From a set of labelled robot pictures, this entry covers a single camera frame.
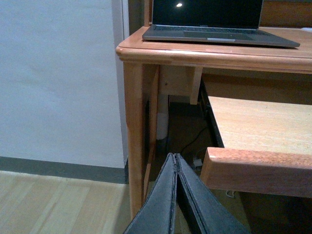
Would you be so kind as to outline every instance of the gray laptop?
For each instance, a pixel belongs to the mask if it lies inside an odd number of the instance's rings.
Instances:
[[[154,0],[144,40],[298,47],[258,30],[263,0]]]

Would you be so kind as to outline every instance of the wooden floor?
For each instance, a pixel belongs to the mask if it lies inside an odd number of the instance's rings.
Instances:
[[[1,234],[121,234],[129,186],[0,172]]]

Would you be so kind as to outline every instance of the desk leg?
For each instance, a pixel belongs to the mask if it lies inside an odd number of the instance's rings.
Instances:
[[[143,64],[124,63],[126,122],[128,128],[128,164],[131,217],[143,205],[144,172],[144,94]]]

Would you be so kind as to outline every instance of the laptop keyboard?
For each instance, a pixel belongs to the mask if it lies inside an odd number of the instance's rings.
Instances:
[[[157,31],[189,31],[207,33],[243,33],[249,35],[267,35],[259,30],[231,29],[231,28],[202,28],[202,27],[183,27],[183,26],[156,26]]]

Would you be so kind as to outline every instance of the laptop screen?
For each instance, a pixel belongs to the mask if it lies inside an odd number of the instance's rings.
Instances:
[[[154,0],[153,24],[257,29],[263,0]]]

